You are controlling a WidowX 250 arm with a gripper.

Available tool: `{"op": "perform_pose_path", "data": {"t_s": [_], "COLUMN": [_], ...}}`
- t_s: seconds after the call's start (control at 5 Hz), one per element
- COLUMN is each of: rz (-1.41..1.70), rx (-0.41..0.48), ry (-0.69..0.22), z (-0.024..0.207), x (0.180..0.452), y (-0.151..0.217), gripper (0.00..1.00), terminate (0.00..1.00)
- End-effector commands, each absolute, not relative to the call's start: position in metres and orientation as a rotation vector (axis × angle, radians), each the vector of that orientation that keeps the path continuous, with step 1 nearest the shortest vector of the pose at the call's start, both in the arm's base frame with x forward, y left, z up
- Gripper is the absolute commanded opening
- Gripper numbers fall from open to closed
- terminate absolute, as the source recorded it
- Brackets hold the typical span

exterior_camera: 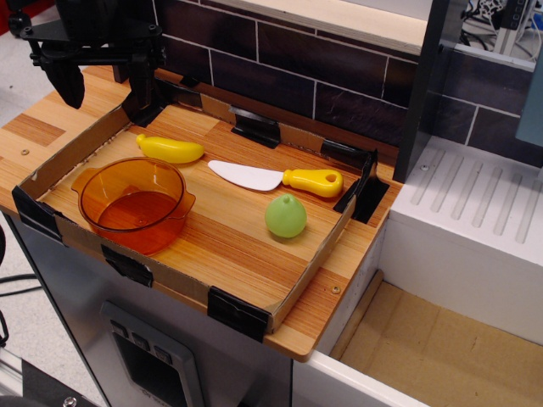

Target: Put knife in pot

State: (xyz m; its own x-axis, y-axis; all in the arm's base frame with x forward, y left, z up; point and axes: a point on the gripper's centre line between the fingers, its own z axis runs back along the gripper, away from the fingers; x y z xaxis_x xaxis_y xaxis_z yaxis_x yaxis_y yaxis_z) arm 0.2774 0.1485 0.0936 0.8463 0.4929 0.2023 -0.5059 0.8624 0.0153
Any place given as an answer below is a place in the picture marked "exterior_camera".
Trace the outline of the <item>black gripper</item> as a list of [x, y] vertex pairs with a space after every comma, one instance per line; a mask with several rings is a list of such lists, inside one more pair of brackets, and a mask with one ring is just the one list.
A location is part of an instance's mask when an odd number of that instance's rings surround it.
[[64, 102], [79, 109], [85, 95], [85, 65], [128, 68], [140, 109], [152, 102], [155, 69], [165, 63], [162, 29], [137, 16], [137, 1], [56, 1], [56, 20], [19, 23], [17, 34], [31, 47], [30, 58], [42, 68]]

